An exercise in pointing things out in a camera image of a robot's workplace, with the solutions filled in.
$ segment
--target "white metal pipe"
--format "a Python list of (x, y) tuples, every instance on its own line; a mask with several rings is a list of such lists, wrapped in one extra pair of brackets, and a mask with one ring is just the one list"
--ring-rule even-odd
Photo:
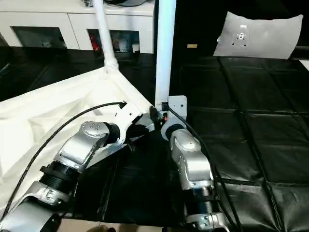
[(158, 111), (162, 109), (161, 103), (167, 102), (169, 97), (175, 11), (176, 0), (160, 0), (155, 81), (155, 107)]
[(118, 70), (118, 62), (112, 48), (111, 34), (107, 26), (103, 0), (93, 0), (98, 21), (98, 31), (104, 53), (104, 66), (108, 70)]

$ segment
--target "black cable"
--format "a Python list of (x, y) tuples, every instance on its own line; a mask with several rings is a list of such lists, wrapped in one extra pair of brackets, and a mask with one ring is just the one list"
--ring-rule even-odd
[(105, 106), (110, 106), (110, 105), (119, 105), (120, 108), (124, 107), (126, 105), (126, 102), (111, 102), (111, 103), (106, 103), (106, 104), (102, 104), (102, 105), (97, 105), (97, 106), (94, 106), (94, 107), (91, 107), (87, 110), (84, 110), (82, 112), (80, 112), (79, 114), (75, 115), (74, 117), (72, 117), (71, 119), (69, 119), (67, 122), (65, 122), (64, 124), (62, 124), (46, 141), (45, 143), (43, 143), (43, 145), (39, 148), (39, 150), (34, 154), (34, 156), (32, 157), (32, 159), (30, 160), (29, 164), (27, 165), (26, 169), (24, 170), (23, 174), (21, 175), (13, 193), (11, 194), (9, 200), (8, 200), (8, 203), (5, 207), (5, 210), (3, 212), (3, 215), (2, 215), (2, 218), (1, 218), (1, 221), (4, 219), (4, 217), (8, 214), (9, 210), (10, 210), (10, 207), (11, 207), (11, 204), (14, 200), (14, 197), (15, 195), (17, 194), (17, 191), (19, 189), (19, 187), (21, 186), (22, 182), (24, 181), (31, 165), (33, 164), (33, 162), (35, 161), (35, 159), (37, 158), (37, 156), (39, 155), (39, 153), (46, 147), (46, 145), (66, 126), (68, 125), (70, 122), (72, 122), (73, 120), (77, 119), (78, 117), (90, 112), (90, 111), (93, 111), (95, 109), (98, 109), (98, 108), (101, 108), (101, 107), (105, 107)]
[[(232, 202), (232, 199), (231, 197), (229, 196), (228, 194), (228, 191), (227, 191), (227, 188), (225, 186), (225, 183), (223, 182), (223, 179), (221, 177), (221, 174), (218, 172), (218, 169), (217, 167), (215, 166), (215, 164), (213, 163), (213, 161), (211, 161), (210, 159), (210, 152), (208, 151), (203, 139), (198, 135), (198, 133), (179, 115), (177, 114), (174, 110), (172, 110), (170, 107), (169, 107), (169, 111), (174, 114), (181, 122), (183, 122), (187, 128), (191, 131), (191, 133), (193, 134), (194, 137), (197, 138), (197, 140), (200, 142), (201, 146), (202, 146), (202, 150), (203, 150), (203, 154), (206, 156), (206, 158), (211, 162), (211, 165), (212, 165), (212, 169), (213, 169), (213, 178), (214, 178), (214, 182), (215, 182), (215, 185), (217, 183), (216, 181), (216, 177), (219, 178), (219, 182), (221, 183), (222, 185), (222, 189), (226, 195), (226, 199), (231, 207), (231, 210), (232, 210), (232, 213), (233, 213), (233, 216), (235, 218), (235, 221), (236, 221), (236, 224), (237, 224), (237, 228), (239, 229), (240, 232), (243, 232), (243, 228), (242, 228), (242, 225), (241, 225), (241, 222), (240, 222), (240, 219), (238, 217), (238, 214), (237, 214), (237, 211), (236, 211), (236, 208), (234, 206), (234, 203)], [(226, 215), (226, 218), (229, 220), (230, 224), (231, 225), (234, 225), (235, 226), (235, 223), (233, 222), (231, 216), (228, 214), (226, 208), (223, 206), (222, 208), (223, 212), (225, 213)]]

